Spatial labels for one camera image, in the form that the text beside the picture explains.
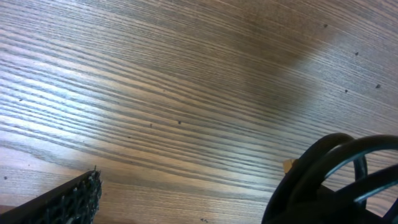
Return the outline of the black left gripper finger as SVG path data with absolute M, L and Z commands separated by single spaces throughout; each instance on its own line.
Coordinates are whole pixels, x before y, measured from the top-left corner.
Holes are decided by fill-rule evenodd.
M 1 224 L 92 224 L 102 194 L 101 172 L 90 170 L 1 214 Z

